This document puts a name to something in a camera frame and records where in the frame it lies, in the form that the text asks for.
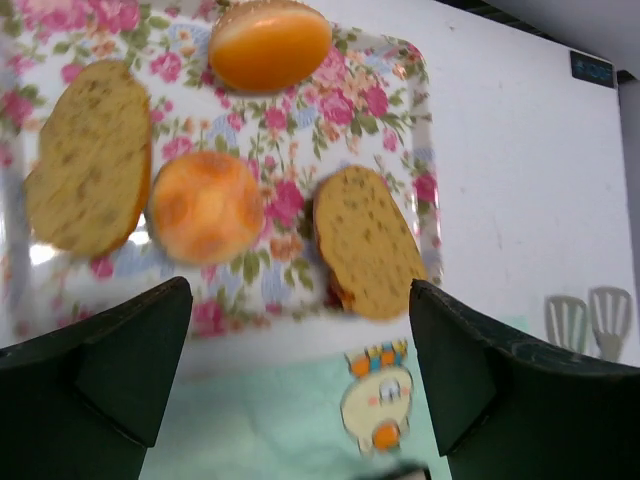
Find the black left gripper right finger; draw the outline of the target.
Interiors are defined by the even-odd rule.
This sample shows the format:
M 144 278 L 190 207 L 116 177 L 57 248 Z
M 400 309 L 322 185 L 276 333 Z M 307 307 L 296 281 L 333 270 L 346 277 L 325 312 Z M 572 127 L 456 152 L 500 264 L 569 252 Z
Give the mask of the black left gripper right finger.
M 455 479 L 635 479 L 639 371 L 553 346 L 413 282 L 410 323 Z

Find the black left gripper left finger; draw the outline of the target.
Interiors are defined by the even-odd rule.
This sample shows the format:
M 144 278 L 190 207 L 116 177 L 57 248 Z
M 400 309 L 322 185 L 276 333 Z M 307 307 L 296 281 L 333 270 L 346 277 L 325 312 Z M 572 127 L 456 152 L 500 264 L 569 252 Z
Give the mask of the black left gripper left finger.
M 1 351 L 4 479 L 136 479 L 157 440 L 191 318 L 174 277 Z

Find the metal slotted tongs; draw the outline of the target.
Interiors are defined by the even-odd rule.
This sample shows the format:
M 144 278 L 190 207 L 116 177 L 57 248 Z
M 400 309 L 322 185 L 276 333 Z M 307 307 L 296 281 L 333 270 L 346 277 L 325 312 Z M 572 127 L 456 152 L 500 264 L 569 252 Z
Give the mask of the metal slotted tongs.
M 596 286 L 587 300 L 551 295 L 544 301 L 547 341 L 574 353 L 619 362 L 632 326 L 631 294 L 618 287 Z

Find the seeded bread sandwich slice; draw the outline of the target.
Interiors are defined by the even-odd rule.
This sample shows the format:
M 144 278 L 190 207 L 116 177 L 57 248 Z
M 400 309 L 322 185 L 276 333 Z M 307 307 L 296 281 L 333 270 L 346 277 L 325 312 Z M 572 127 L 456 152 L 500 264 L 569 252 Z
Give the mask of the seeded bread sandwich slice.
M 313 201 L 314 237 L 342 308 L 371 321 L 405 314 L 413 280 L 427 270 L 382 177 L 349 165 L 327 177 Z

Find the round orange bread roll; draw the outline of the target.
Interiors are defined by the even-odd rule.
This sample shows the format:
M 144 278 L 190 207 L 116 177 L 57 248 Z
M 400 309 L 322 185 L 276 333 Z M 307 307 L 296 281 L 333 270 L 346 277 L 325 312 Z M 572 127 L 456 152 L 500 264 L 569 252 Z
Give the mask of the round orange bread roll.
M 166 255 L 194 266 L 234 259 L 256 243 L 265 221 L 259 185 L 247 163 L 216 151 L 166 163 L 154 180 L 147 217 Z

